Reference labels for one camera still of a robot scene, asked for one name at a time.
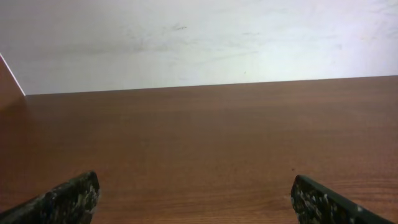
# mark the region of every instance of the wall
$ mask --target wall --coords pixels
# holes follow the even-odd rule
[[[27,94],[398,74],[398,1],[3,0]]]

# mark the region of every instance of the brown wooden surface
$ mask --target brown wooden surface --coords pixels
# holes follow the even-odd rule
[[[398,222],[398,77],[28,96],[0,112],[0,209],[97,171],[93,223],[297,223],[307,174]]]
[[[11,105],[24,95],[18,84],[15,82],[6,63],[0,57],[0,110]]]

